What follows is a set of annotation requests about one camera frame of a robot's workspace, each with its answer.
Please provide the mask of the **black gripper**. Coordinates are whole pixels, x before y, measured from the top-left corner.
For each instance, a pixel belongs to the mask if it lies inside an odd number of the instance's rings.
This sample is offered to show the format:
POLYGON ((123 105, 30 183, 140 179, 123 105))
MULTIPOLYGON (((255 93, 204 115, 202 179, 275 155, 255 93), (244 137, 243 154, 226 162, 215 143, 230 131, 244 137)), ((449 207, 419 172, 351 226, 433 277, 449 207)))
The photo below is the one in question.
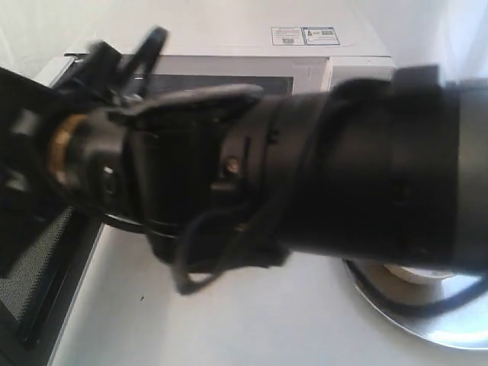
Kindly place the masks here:
POLYGON ((1 210, 90 213, 92 77, 71 66, 54 87, 1 70, 1 210))

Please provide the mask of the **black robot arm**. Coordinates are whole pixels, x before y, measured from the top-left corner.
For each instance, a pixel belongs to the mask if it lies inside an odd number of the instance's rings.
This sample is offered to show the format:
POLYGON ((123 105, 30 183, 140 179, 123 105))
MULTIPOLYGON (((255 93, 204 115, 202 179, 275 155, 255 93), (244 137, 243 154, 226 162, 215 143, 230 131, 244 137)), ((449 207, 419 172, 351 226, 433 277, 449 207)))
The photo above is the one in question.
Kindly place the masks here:
POLYGON ((291 251, 487 273, 487 90, 442 85, 433 67, 132 104, 2 70, 1 107, 9 156, 72 206, 145 234, 183 294, 291 251))

